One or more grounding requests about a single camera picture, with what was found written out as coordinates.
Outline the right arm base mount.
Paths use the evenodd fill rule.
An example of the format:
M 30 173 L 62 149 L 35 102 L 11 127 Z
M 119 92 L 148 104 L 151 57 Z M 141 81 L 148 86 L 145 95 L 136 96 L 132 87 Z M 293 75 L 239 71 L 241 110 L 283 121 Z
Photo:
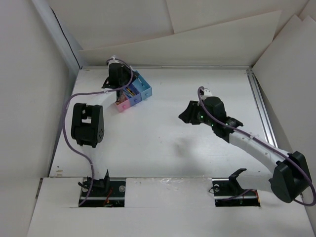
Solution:
M 246 168 L 240 168 L 228 178 L 212 178 L 212 187 L 208 190 L 214 195 L 216 207 L 260 207 L 257 190 L 243 189 L 237 181 L 237 177 L 245 172 Z

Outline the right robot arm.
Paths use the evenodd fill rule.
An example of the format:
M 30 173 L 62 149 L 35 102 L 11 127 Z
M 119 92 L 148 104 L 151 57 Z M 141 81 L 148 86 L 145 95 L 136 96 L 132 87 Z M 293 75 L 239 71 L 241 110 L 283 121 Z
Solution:
M 227 116 L 220 98 L 203 96 L 198 101 L 190 101 L 178 117 L 186 124 L 210 126 L 217 137 L 257 159 L 272 174 L 264 187 L 281 201 L 291 203 L 307 188 L 311 188 L 313 194 L 316 192 L 302 153 L 282 151 L 241 130 L 242 122 Z

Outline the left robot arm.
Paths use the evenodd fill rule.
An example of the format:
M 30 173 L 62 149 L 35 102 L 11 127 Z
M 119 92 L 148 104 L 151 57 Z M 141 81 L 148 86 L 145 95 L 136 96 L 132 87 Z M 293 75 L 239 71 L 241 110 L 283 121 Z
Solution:
M 135 80 L 140 78 L 137 71 L 123 62 L 114 62 L 108 65 L 109 76 L 103 83 L 103 91 L 90 93 L 77 93 L 72 96 L 99 95 L 106 92 L 115 92 L 117 94 L 117 102 L 123 98 L 123 102 L 129 101 L 131 97 L 140 94 L 140 90 L 132 89 Z M 76 103 L 73 107 L 71 137 L 76 140 L 79 146 L 91 146 L 96 148 L 101 143 L 104 136 L 104 117 L 103 106 L 88 105 L 84 103 Z M 70 149 L 75 153 L 85 157 L 91 166 L 91 177 L 79 185 L 87 189 L 89 194 L 93 190 L 100 196 L 106 195 L 110 191 L 110 183 L 108 178 L 97 179 L 94 181 L 94 166 L 92 160 L 84 153 L 81 153 L 69 145 Z

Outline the yellow utility knife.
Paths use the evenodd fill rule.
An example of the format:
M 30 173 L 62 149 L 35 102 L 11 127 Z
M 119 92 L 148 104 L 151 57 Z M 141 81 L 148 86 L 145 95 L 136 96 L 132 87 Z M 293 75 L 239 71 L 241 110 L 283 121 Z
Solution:
M 133 86 L 126 87 L 125 90 L 131 95 L 135 96 L 137 94 L 137 90 Z

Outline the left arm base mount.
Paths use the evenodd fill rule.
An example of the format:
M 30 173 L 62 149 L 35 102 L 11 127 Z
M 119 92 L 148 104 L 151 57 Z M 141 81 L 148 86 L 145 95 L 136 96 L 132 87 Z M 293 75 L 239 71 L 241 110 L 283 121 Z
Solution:
M 107 170 L 104 178 L 93 181 L 88 194 L 91 180 L 91 177 L 87 177 L 78 182 L 81 187 L 79 207 L 124 207 L 126 178 L 111 178 Z

